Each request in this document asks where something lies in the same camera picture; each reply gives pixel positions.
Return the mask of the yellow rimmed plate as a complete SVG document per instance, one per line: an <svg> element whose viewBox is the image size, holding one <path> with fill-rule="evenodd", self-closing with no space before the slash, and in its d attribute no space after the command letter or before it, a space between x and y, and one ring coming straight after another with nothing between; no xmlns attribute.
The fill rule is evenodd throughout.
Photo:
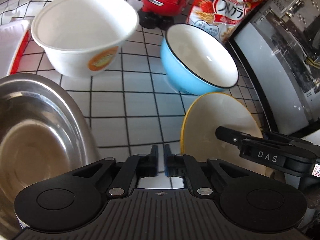
<svg viewBox="0 0 320 240"><path fill-rule="evenodd" d="M237 133L263 138L249 110L224 93L207 93L189 107L183 120L180 137L181 154L205 163L217 158L247 170L285 182L283 172L240 157Z"/></svg>

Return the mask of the stainless steel bowl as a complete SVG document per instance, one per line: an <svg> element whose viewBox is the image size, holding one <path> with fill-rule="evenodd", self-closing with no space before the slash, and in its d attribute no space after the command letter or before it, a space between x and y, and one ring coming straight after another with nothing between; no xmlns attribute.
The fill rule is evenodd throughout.
<svg viewBox="0 0 320 240"><path fill-rule="evenodd" d="M18 73L1 79L1 239L20 230L14 200L25 187L97 161L89 126L54 81Z"/></svg>

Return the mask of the blue ceramic bowl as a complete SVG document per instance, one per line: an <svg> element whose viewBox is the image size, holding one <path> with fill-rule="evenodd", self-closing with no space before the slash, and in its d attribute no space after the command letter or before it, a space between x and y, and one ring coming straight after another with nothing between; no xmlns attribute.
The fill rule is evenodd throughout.
<svg viewBox="0 0 320 240"><path fill-rule="evenodd" d="M182 93L221 92L234 87L239 79L228 50L193 25L170 26L162 40L160 56L168 81Z"/></svg>

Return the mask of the white paper noodle bowl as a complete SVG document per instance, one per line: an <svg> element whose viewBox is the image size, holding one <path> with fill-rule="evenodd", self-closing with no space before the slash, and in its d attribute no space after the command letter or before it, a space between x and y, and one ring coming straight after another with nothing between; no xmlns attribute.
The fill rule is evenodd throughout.
<svg viewBox="0 0 320 240"><path fill-rule="evenodd" d="M115 61L138 24L125 0L54 0L34 18L31 35L57 72L89 77Z"/></svg>

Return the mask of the red white rectangular container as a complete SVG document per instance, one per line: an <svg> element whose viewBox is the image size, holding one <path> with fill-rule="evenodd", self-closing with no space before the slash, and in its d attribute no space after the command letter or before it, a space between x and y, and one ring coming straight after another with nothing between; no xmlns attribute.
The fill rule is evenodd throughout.
<svg viewBox="0 0 320 240"><path fill-rule="evenodd" d="M1 25L0 77L15 74L29 38L30 22L19 20Z"/></svg>

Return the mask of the white grid tablecloth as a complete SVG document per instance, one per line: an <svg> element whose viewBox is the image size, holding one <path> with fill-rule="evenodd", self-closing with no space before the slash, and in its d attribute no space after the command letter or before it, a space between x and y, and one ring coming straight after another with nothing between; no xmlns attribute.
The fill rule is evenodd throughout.
<svg viewBox="0 0 320 240"><path fill-rule="evenodd" d="M32 21L53 0L1 0L1 23ZM141 0L125 0L135 9ZM44 50L30 38L19 73L39 75L60 85L77 103L92 130L101 157L125 161L147 154L152 145L180 152L184 116L195 96L175 90L160 59L164 31L139 27L121 48L115 62L91 77L58 73Z"/></svg>

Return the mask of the red granola bag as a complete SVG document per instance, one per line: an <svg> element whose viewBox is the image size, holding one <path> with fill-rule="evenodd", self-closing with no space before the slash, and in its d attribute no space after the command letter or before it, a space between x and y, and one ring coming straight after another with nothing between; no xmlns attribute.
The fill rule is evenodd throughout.
<svg viewBox="0 0 320 240"><path fill-rule="evenodd" d="M194 25L221 43L264 0L194 0L187 23Z"/></svg>

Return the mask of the red robot figurine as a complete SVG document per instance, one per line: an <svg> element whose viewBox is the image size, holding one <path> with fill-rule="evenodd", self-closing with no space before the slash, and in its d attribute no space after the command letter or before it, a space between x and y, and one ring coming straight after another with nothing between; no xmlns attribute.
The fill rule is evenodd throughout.
<svg viewBox="0 0 320 240"><path fill-rule="evenodd" d="M174 24L174 17L188 5L189 0L142 0L138 11L139 23L143 28L167 30Z"/></svg>

